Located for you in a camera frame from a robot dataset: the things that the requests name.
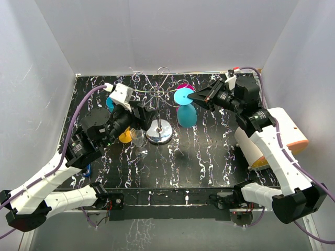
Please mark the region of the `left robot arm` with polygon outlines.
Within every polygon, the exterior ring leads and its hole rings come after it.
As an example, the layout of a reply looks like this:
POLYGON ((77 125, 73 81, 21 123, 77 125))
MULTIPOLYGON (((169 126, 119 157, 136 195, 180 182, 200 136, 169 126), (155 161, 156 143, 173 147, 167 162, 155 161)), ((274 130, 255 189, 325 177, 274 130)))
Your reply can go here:
POLYGON ((115 198, 100 182, 67 192, 56 192, 64 181, 82 172, 102 157, 105 148, 114 143, 128 127, 147 131, 157 111, 138 101, 130 110, 116 105, 113 111, 91 109, 64 143, 65 150, 54 157, 26 183, 14 190, 1 191, 1 208, 7 208, 8 225, 22 232, 41 226, 48 218, 81 207, 106 207, 115 198))

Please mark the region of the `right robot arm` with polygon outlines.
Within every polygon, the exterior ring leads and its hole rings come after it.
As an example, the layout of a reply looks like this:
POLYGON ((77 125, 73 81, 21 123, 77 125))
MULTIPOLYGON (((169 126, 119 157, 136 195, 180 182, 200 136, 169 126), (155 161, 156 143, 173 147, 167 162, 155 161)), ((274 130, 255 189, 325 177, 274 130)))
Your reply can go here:
POLYGON ((262 152, 280 184, 275 189, 247 180, 235 185, 231 195, 217 197, 217 202, 223 208, 255 203, 271 209, 282 223, 289 224, 317 212, 328 190, 301 169, 282 143, 279 121, 261 105, 259 92, 255 79, 240 76, 233 89, 218 79, 188 98, 210 111, 218 106, 234 112, 238 126, 262 152))

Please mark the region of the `clear wine glass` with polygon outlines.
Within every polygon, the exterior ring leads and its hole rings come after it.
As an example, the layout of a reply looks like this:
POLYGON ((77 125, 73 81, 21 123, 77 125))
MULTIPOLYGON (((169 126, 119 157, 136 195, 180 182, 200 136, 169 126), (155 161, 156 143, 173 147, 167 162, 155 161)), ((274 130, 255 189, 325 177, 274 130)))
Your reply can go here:
POLYGON ((144 147, 144 134, 141 129, 137 130, 132 128, 130 130, 130 137, 136 147, 136 156, 139 158, 145 158, 148 154, 148 150, 144 147))

